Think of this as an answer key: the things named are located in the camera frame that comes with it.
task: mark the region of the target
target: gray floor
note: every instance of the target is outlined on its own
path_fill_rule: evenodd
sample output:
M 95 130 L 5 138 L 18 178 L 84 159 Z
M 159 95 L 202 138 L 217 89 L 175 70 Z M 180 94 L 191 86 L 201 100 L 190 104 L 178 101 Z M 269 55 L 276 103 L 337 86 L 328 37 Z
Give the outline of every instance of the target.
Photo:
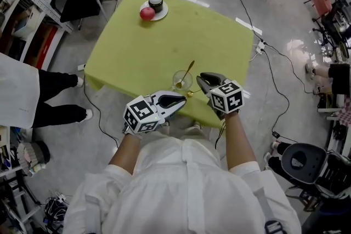
M 208 9 L 233 20 L 239 18 L 249 22 L 239 0 L 191 1 L 207 6 Z M 262 30 L 264 40 L 291 58 L 296 74 L 304 81 L 307 90 L 311 91 L 312 84 L 305 77 L 304 64 L 308 60 L 316 64 L 328 62 L 328 58 L 321 55 L 318 35 L 312 32 L 314 24 L 311 18 L 315 16 L 315 11 L 311 5 L 304 5 L 303 2 L 306 0 L 243 1 L 253 25 Z M 111 15 L 114 4 L 106 2 L 104 7 L 107 14 Z M 82 77 L 83 73 L 78 73 L 76 67 L 87 61 L 105 24 L 101 15 L 95 16 L 84 20 L 80 32 L 67 34 L 61 41 L 50 70 L 77 73 Z M 255 54 L 254 49 L 255 47 L 252 48 L 252 56 Z M 297 141 L 324 146 L 329 123 L 316 111 L 317 98 L 304 93 L 303 85 L 293 75 L 290 62 L 286 58 L 279 56 L 270 48 L 266 50 L 277 87 L 290 100 L 290 108 L 279 119 L 275 131 Z M 250 63 L 244 88 L 249 92 L 250 98 L 240 111 L 240 117 L 258 162 L 263 167 L 263 155 L 269 151 L 273 141 L 271 128 L 277 116 L 284 112 L 287 106 L 286 100 L 274 88 L 265 55 L 257 56 Z M 101 127 L 121 139 L 122 112 L 130 97 L 108 88 L 94 92 L 89 85 L 87 94 L 103 112 Z M 91 108 L 83 89 L 79 88 L 68 89 L 51 101 L 52 105 L 65 103 Z M 44 140 L 52 154 L 47 169 L 28 179 L 30 188 L 39 200 L 44 202 L 50 196 L 50 192 L 54 191 L 73 195 L 84 179 L 85 173 L 97 173 L 107 165 L 116 151 L 116 145 L 112 139 L 100 132 L 98 122 L 99 114 L 94 109 L 94 117 L 90 121 L 36 130 L 36 138 Z M 212 130 L 211 140 L 214 141 L 217 135 L 218 130 Z M 222 156 L 224 156 L 224 143 L 222 138 L 218 145 Z M 284 189 L 290 186 L 282 178 L 279 178 L 279 181 Z M 306 214 L 302 212 L 302 205 L 297 201 L 292 201 L 292 204 L 303 221 Z

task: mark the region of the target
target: gold spoon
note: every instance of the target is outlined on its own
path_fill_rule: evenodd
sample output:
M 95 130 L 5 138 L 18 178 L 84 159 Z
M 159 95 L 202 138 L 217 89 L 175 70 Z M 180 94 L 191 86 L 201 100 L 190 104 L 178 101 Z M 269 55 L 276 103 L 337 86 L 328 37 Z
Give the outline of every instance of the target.
M 195 92 L 193 92 L 193 91 L 188 91 L 188 92 L 186 93 L 186 95 L 187 95 L 189 98 L 191 98 L 196 92 L 199 92 L 199 91 L 201 91 L 201 89 L 200 89 L 200 90 L 197 90 L 197 91 L 195 91 Z
M 182 78 L 182 80 L 180 80 L 180 82 L 177 82 L 177 84 L 175 85 L 178 89 L 180 89 L 180 88 L 182 87 L 182 82 L 183 82 L 185 76 L 186 76 L 186 75 L 188 74 L 188 72 L 190 71 L 190 69 L 193 67 L 194 62 L 195 62 L 195 61 L 192 61 L 192 62 L 191 62 L 191 64 L 190 64 L 189 67 L 188 67 L 188 70 L 186 71 L 186 73 L 185 73 L 184 77 Z

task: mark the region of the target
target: white sneaker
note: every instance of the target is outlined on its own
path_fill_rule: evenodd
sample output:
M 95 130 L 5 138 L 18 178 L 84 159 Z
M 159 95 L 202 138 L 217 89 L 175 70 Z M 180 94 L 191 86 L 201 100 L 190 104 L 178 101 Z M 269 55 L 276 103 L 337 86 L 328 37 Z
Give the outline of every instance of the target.
M 314 67 L 310 62 L 305 64 L 305 71 L 307 74 L 310 75 L 311 79 L 313 79 L 315 76 L 315 74 L 313 73 L 313 69 L 314 69 Z
M 272 142 L 272 144 L 271 144 L 270 147 L 271 147 L 273 150 L 276 150 L 276 149 L 278 148 L 279 143 L 280 143 L 280 141 L 275 140 L 275 141 Z
M 272 157 L 272 155 L 267 152 L 264 156 L 263 156 L 263 159 L 264 159 L 264 167 L 265 167 L 265 170 L 271 170 L 271 168 L 268 166 L 268 160 Z
M 195 121 L 195 122 L 194 122 L 193 127 L 197 127 L 197 128 L 199 128 L 200 130 L 202 130 L 202 125 L 201 125 L 198 121 Z
M 87 109 L 87 117 L 83 120 L 81 120 L 79 123 L 82 123 L 86 120 L 92 119 L 93 118 L 93 111 L 91 109 Z
M 316 85 L 314 86 L 314 89 L 313 89 L 313 94 L 315 95 L 319 95 L 320 94 L 320 83 L 316 83 Z
M 76 85 L 76 87 L 82 88 L 84 84 L 84 80 L 81 77 L 78 77 L 78 83 Z

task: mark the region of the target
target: green tablecloth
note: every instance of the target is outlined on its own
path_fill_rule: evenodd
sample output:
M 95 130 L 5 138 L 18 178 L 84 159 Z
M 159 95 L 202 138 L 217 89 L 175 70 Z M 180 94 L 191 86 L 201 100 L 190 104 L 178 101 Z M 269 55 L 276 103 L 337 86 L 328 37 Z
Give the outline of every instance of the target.
M 185 0 L 164 0 L 169 12 L 159 21 L 139 16 L 147 0 L 123 0 L 103 30 L 85 67 L 95 89 L 108 85 L 136 97 L 169 90 L 178 70 L 195 64 L 192 91 L 200 72 L 217 72 L 244 84 L 253 33 L 248 28 L 208 8 Z M 206 105 L 202 91 L 194 94 L 181 114 L 203 125 L 221 126 Z

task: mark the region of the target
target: white coat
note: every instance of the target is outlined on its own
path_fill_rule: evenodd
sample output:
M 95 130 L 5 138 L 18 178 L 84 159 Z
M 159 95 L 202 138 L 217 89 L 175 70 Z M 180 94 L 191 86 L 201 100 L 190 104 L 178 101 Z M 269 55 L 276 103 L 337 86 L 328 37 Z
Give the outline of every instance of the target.
M 0 125 L 31 128 L 39 95 L 38 69 L 0 53 Z
M 103 234 L 264 234 L 270 218 L 255 196 L 260 190 L 287 233 L 301 233 L 271 171 L 260 171 L 257 162 L 223 170 L 208 141 L 153 134 L 158 140 L 142 148 L 133 175 L 115 165 L 86 175 L 68 207 L 64 234 L 89 231 L 87 195 L 98 203 Z

